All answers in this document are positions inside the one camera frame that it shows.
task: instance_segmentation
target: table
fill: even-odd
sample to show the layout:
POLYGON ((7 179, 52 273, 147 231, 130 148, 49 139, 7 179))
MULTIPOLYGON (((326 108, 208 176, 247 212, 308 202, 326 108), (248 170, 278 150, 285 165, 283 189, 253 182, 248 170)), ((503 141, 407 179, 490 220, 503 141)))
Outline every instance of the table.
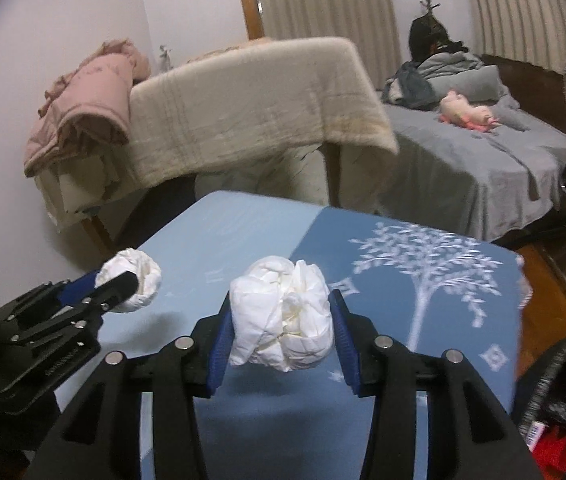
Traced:
MULTIPOLYGON (((163 273, 154 302, 104 315, 102 352, 58 390, 63 408, 96 364, 119 349, 156 352, 218 312, 233 278, 277 254, 316 263, 352 312, 418 352, 458 348, 500 402, 511 404, 520 331, 521 261, 471 238, 334 208, 219 191, 140 248, 163 273)), ((426 477, 427 410, 420 396, 415 479, 426 477)), ((345 385, 335 352, 317 367, 282 374, 228 368, 212 399, 196 399, 211 480, 358 478, 373 399, 345 385)), ((151 394, 141 406, 141 463, 152 479, 151 394)))

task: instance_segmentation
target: white tree pattern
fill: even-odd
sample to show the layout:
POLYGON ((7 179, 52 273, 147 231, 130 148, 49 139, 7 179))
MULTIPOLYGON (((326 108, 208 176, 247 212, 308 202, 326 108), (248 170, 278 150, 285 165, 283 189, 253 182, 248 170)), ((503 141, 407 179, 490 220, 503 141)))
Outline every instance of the white tree pattern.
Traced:
POLYGON ((501 262, 482 254, 473 238, 460 237, 416 224, 385 225, 377 222, 375 236, 366 240, 350 240, 364 251, 361 259, 352 263, 354 274, 380 266, 393 266, 412 278, 416 305, 407 348, 415 351, 423 319, 432 295, 442 288, 448 294, 458 294, 474 313, 472 326, 482 327, 487 316, 480 307, 480 293, 500 296, 493 272, 501 262))
POLYGON ((354 286, 354 282, 352 281, 352 278, 350 278, 349 276, 344 280, 340 280, 339 282, 335 282, 335 283, 329 283, 328 285, 330 285, 330 288, 332 290, 338 288, 338 290, 341 291, 341 295, 343 296, 343 298, 347 298, 352 294, 361 293, 361 291, 354 286))

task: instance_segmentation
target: metal screw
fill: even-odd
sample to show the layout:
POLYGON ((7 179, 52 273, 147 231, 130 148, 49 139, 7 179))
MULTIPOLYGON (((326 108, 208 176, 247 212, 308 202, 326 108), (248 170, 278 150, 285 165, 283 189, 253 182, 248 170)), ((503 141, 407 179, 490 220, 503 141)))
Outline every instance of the metal screw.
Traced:
POLYGON ((117 365, 123 361, 123 354, 121 352, 110 352, 105 356, 105 362, 108 365, 117 365))
POLYGON ((445 359, 451 363, 460 363, 463 360, 463 354, 458 350, 448 350, 445 352, 445 359))
POLYGON ((378 335, 377 338, 374 339, 374 344, 378 346, 378 348, 388 349, 392 347, 394 340, 390 336, 378 335))
POLYGON ((194 339, 188 335, 181 336, 174 342, 174 346, 179 350, 188 350, 194 346, 194 339))

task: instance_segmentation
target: white tissue ball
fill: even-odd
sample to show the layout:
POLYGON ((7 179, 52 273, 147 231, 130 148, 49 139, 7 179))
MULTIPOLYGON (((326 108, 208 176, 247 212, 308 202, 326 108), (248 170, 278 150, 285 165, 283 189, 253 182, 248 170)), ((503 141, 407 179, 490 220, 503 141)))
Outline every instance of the white tissue ball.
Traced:
POLYGON ((130 270, 137 275, 138 289, 128 300, 114 307, 111 312, 134 312, 152 303, 161 286, 161 268, 143 251, 125 249, 105 262, 94 279, 95 286, 101 286, 130 270))
POLYGON ((230 364, 282 372, 316 365, 334 342, 329 293, 321 270, 303 260, 268 256, 252 264, 230 285, 230 364))

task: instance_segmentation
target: beige blanket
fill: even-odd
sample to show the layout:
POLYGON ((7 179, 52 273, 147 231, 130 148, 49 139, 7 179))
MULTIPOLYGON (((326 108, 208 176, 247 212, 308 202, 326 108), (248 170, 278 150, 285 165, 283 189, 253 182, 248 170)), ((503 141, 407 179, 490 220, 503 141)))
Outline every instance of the beige blanket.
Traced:
MULTIPOLYGON (((170 178, 323 142, 357 147, 343 158, 365 159, 365 181, 381 192, 397 153, 356 47, 341 38, 259 44, 181 66, 133 88, 130 119, 127 145, 103 146, 37 177, 59 228, 170 178)), ((343 207, 367 210, 367 195, 374 193, 362 201, 350 192, 343 207)))

